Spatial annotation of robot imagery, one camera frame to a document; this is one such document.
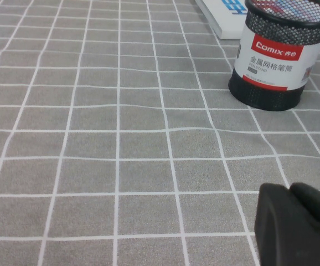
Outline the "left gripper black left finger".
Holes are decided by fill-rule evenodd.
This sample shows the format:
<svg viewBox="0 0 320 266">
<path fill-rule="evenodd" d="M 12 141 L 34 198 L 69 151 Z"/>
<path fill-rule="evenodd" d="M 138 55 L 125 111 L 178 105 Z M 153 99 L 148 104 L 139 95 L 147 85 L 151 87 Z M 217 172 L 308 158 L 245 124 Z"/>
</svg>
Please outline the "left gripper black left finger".
<svg viewBox="0 0 320 266">
<path fill-rule="evenodd" d="M 320 223 L 289 188 L 260 186 L 254 225 L 260 263 L 320 265 Z"/>
</svg>

